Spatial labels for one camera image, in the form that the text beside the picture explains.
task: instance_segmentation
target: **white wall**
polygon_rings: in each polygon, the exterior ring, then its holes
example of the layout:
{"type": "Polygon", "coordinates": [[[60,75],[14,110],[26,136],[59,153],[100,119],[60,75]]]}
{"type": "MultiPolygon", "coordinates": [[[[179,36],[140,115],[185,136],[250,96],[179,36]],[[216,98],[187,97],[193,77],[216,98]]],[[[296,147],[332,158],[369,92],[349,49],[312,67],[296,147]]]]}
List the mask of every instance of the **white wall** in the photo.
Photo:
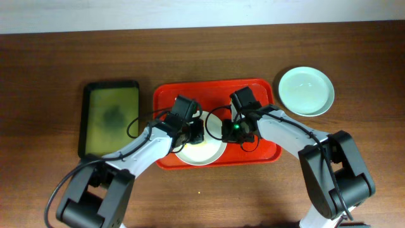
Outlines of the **white wall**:
{"type": "Polygon", "coordinates": [[[405,0],[0,0],[0,34],[405,19],[405,0]]]}

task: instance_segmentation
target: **wooden tabletop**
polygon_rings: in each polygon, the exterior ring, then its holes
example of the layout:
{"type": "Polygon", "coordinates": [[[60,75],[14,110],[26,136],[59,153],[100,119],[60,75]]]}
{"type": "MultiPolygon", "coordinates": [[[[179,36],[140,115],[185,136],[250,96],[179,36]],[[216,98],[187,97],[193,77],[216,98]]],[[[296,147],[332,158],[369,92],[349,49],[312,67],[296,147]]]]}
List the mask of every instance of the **wooden tabletop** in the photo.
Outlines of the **wooden tabletop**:
{"type": "MultiPolygon", "coordinates": [[[[0,226],[44,227],[49,195],[78,162],[86,83],[135,79],[140,112],[147,112],[162,84],[250,77],[273,83],[294,66],[324,72],[336,97],[320,117],[287,114],[318,130],[349,132],[374,178],[377,193],[354,218],[403,227],[404,21],[1,35],[0,226]]],[[[64,227],[54,218],[60,197],[50,214],[56,227],[64,227]]],[[[151,165],[135,181],[124,222],[242,227],[298,221],[309,206],[299,162],[284,152],[266,165],[151,165]]]]}

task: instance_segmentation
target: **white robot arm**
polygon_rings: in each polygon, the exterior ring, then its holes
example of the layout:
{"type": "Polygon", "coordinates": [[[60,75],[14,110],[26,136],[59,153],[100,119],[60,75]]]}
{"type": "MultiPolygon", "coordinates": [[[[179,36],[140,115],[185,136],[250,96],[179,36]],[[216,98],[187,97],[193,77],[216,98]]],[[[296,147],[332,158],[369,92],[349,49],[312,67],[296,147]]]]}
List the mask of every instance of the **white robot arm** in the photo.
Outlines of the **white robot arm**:
{"type": "Polygon", "coordinates": [[[252,142],[256,135],[299,159],[313,203],[301,228],[334,228],[343,218],[352,220],[350,211],[375,193],[374,181],[348,133],[314,130],[276,106],[262,107],[248,87],[230,97],[233,120],[223,121],[222,141],[252,142]],[[342,163],[342,168],[334,172],[331,162],[342,163]]]}
{"type": "MultiPolygon", "coordinates": [[[[198,108],[201,113],[198,103],[178,96],[165,120],[157,118],[149,122],[143,133],[130,144],[102,159],[91,156],[82,159],[80,169],[62,197],[56,218],[74,228],[125,227],[122,220],[134,180],[173,148],[202,140],[203,131],[198,129],[203,130],[203,122],[199,117],[192,117],[198,108]],[[105,187],[104,199],[89,192],[88,186],[105,187]]],[[[50,227],[48,210],[47,205],[45,221],[50,227]]]]}

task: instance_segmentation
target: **white bowl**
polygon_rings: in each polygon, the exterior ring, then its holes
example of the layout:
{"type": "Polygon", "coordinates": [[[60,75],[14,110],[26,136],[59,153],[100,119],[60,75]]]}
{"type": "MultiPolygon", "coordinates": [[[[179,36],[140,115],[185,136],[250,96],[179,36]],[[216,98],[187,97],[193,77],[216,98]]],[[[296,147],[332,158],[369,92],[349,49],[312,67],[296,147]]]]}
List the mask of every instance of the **white bowl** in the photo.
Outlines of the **white bowl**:
{"type": "Polygon", "coordinates": [[[304,117],[324,114],[335,99],[335,90],[328,77],[306,66],[285,73],[278,85],[278,93],[286,108],[304,117]]]}
{"type": "MultiPolygon", "coordinates": [[[[207,115],[208,112],[203,111],[200,117],[200,119],[204,120],[204,124],[207,115]]],[[[220,138],[221,127],[222,121],[214,114],[210,114],[207,124],[209,132],[213,136],[220,138]]],[[[196,145],[186,144],[183,150],[176,153],[176,156],[189,165],[208,165],[219,159],[226,147],[227,144],[225,142],[213,139],[204,128],[204,141],[196,145]]]]}

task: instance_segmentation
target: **small white dish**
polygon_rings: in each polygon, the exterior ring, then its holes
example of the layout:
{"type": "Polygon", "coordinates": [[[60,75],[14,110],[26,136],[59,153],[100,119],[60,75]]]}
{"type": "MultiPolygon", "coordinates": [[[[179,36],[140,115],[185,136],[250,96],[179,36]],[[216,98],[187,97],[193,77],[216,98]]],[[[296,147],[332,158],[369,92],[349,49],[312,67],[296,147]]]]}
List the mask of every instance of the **small white dish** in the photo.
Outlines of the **small white dish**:
{"type": "MultiPolygon", "coordinates": [[[[200,117],[200,119],[204,120],[204,124],[207,115],[208,112],[203,111],[200,117]]],[[[207,124],[209,133],[217,138],[221,138],[221,127],[222,121],[214,114],[210,114],[207,124]]],[[[208,165],[219,159],[226,147],[227,144],[225,142],[213,139],[204,128],[204,141],[196,145],[186,144],[183,150],[176,153],[176,156],[189,165],[208,165]]]]}
{"type": "Polygon", "coordinates": [[[335,99],[335,90],[329,78],[306,66],[285,73],[278,85],[278,93],[286,108],[304,117],[324,114],[335,99]]]}

